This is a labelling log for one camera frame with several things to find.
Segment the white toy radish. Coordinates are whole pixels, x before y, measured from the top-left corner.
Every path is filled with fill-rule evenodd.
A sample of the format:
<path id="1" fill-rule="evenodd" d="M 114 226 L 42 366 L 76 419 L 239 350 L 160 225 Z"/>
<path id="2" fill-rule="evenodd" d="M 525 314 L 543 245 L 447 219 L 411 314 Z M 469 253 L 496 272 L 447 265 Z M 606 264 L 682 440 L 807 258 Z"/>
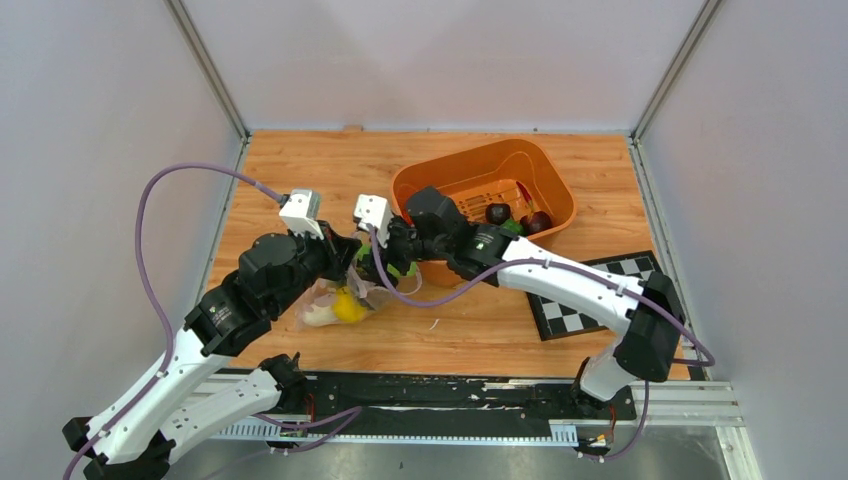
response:
<path id="1" fill-rule="evenodd" d="M 332 305 L 307 304 L 301 311 L 300 321 L 308 327 L 322 327 L 340 322 Z"/>

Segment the yellow toy lemon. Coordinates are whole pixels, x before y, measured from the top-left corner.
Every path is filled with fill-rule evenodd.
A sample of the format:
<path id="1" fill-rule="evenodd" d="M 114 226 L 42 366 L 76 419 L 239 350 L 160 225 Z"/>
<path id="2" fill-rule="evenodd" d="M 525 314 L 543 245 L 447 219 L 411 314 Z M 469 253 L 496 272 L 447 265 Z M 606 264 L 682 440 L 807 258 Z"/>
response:
<path id="1" fill-rule="evenodd" d="M 353 324 L 364 320 L 369 310 L 363 306 L 359 299 L 347 287 L 335 291 L 334 311 L 340 323 Z"/>

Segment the green toy cucumber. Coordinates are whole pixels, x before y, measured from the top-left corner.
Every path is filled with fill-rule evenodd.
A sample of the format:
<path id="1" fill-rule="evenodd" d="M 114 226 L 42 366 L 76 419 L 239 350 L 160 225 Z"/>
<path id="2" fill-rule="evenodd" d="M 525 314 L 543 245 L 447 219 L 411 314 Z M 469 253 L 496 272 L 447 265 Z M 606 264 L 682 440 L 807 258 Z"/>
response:
<path id="1" fill-rule="evenodd" d="M 386 253 L 383 253 L 381 258 L 383 261 L 383 267 L 387 275 L 390 277 L 399 279 L 414 277 L 419 274 L 417 264 L 414 262 L 410 264 L 405 273 L 402 273 L 394 264 L 386 262 L 388 258 Z M 362 278 L 370 278 L 372 281 L 376 281 L 379 278 L 372 255 L 372 247 L 370 245 L 363 245 L 359 248 L 354 256 L 354 267 Z"/>

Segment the clear zip top bag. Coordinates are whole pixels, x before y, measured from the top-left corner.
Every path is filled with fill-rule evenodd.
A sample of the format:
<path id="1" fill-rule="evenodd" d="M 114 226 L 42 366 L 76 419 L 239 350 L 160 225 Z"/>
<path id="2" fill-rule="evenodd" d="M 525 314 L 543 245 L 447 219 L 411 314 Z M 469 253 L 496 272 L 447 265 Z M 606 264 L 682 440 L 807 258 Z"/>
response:
<path id="1" fill-rule="evenodd" d="M 335 324 L 356 324 L 395 300 L 376 271 L 367 269 L 372 260 L 370 241 L 353 257 L 343 278 L 319 279 L 299 300 L 295 319 L 299 328 L 317 328 Z"/>

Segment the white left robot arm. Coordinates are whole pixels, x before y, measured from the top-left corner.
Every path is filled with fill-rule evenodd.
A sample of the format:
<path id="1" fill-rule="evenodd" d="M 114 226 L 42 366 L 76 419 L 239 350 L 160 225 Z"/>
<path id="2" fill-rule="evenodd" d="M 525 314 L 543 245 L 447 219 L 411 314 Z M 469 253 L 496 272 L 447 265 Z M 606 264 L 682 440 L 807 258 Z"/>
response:
<path id="1" fill-rule="evenodd" d="M 236 270 L 207 291 L 168 333 L 166 350 L 109 408 L 74 417 L 62 429 L 73 460 L 88 458 L 88 479 L 162 479 L 197 444 L 249 415 L 298 411 L 306 378 L 298 356 L 266 359 L 246 379 L 199 403 L 184 400 L 207 378 L 268 333 L 318 280 L 341 280 L 360 240 L 336 234 L 271 233 L 257 238 Z"/>

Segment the orange plastic basin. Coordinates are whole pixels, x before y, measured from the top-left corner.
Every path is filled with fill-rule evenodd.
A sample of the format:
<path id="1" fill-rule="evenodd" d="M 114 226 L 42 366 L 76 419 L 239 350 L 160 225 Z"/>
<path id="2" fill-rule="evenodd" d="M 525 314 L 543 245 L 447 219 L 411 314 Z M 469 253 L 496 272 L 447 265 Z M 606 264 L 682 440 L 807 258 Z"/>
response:
<path id="1" fill-rule="evenodd" d="M 406 216 L 409 198 L 427 186 L 450 197 L 470 221 L 483 222 L 491 203 L 509 205 L 516 221 L 535 212 L 547 214 L 552 226 L 529 236 L 546 249 L 577 213 L 572 190 L 546 152 L 523 139 L 496 141 L 401 168 L 391 181 L 393 210 Z"/>

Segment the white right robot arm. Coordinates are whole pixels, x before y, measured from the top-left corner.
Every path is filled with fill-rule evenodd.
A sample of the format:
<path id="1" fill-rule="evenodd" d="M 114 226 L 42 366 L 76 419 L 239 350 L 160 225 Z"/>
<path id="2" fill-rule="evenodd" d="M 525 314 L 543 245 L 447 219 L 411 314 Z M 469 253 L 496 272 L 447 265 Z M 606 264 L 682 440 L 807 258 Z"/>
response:
<path id="1" fill-rule="evenodd" d="M 682 336 L 682 306 L 668 276 L 646 278 L 598 270 L 554 254 L 502 226 L 468 220 L 433 187 L 416 192 L 408 215 L 387 212 L 374 228 L 388 263 L 443 260 L 468 284 L 534 294 L 595 320 L 616 336 L 582 365 L 571 403 L 596 417 L 627 384 L 669 378 Z"/>

